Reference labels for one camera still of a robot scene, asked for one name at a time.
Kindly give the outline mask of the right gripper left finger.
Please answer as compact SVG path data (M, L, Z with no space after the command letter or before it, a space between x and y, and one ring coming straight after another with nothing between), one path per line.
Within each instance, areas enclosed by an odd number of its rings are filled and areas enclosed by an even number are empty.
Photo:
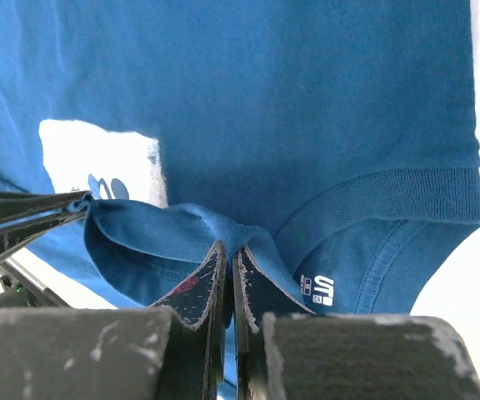
M153 306L172 312L156 399L215 399L223 381L227 258L216 241L196 270Z

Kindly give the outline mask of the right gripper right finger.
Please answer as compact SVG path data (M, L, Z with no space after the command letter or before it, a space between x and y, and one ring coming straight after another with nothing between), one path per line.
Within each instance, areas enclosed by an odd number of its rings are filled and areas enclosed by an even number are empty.
M312 315L313 311L287 294L259 267L249 247L232 262L237 398L274 399L269 370L280 373L282 362L271 344L279 317Z

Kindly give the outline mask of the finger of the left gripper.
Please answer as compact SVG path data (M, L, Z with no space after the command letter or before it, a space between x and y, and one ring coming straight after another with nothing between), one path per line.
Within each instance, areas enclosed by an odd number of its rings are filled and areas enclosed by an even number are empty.
M53 210L68 209L71 204L90 195L87 191L56 194L0 191L0 224Z
M55 207L0 207L0 262L44 233L85 217L85 211Z

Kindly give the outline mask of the blue t shirt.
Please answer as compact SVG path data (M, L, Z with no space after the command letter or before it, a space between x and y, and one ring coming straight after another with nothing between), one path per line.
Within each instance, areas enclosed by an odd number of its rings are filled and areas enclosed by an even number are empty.
M480 228L469 1L0 1L0 191L89 191L26 246L110 304L0 308L0 399L156 399L172 312L216 241L278 317L274 399L480 399L414 317Z

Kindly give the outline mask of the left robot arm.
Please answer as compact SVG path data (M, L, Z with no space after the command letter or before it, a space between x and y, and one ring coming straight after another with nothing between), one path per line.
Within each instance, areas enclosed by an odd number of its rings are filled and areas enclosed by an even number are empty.
M45 233L83 219L89 191L36 194L0 191L0 308L67 308L51 288L13 255Z

